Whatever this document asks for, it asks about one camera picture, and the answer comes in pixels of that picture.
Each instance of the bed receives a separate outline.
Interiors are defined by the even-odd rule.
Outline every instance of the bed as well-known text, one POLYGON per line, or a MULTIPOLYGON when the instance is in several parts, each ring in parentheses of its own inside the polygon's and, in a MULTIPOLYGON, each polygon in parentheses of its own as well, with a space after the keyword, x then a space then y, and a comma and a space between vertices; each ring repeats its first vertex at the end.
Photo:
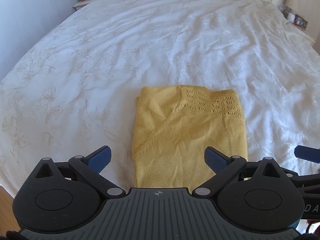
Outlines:
POLYGON ((178 84, 237 91, 250 161, 317 173, 293 150, 319 146, 320 57, 266 1, 96 0, 76 11, 0 82, 0 185, 14 196, 42 157, 109 145, 101 174, 127 190, 135 98, 178 84))

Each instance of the table lamp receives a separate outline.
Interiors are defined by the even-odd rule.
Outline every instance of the table lamp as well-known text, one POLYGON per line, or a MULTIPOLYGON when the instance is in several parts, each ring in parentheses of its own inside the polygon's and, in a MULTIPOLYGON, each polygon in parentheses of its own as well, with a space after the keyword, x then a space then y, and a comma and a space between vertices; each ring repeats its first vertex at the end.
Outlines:
POLYGON ((287 0, 285 5, 290 8, 287 19, 289 22, 294 23, 294 19, 296 15, 295 12, 298 12, 299 10, 299 0, 287 0))

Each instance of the lampshade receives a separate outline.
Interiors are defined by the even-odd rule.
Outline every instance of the lampshade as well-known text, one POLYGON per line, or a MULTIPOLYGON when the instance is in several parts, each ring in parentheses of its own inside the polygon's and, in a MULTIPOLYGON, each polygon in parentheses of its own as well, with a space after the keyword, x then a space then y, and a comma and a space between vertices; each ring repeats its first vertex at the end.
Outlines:
POLYGON ((296 12, 299 10, 299 0, 287 0, 285 5, 296 12))

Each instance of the crosshair logo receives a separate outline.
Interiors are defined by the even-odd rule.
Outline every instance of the crosshair logo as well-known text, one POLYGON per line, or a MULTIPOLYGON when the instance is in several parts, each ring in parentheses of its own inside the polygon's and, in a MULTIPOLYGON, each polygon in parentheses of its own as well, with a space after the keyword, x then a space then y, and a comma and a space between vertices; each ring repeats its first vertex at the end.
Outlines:
POLYGON ((160 191, 160 190, 158 190, 158 191, 156 191, 154 194, 155 194, 155 195, 157 195, 157 196, 159 197, 159 196, 161 196, 161 195, 163 194, 163 192, 162 192, 162 191, 160 191))

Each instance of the nightstand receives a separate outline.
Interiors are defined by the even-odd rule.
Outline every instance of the nightstand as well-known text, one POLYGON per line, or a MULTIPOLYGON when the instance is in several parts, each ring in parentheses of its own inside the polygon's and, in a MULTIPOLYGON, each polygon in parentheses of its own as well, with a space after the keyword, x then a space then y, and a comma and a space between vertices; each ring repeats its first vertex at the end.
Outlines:
POLYGON ((80 10, 82 7, 86 6, 88 3, 91 3, 92 1, 95 1, 95 0, 85 0, 85 1, 77 2, 73 6, 73 8, 75 8, 76 10, 80 10))
POLYGON ((313 44, 315 44, 316 41, 312 37, 310 37, 304 29, 295 25, 294 23, 291 23, 291 25, 294 26, 296 29, 298 29, 298 31, 301 33, 301 35, 304 36, 308 40, 308 42, 310 43, 311 46, 313 46, 313 44))

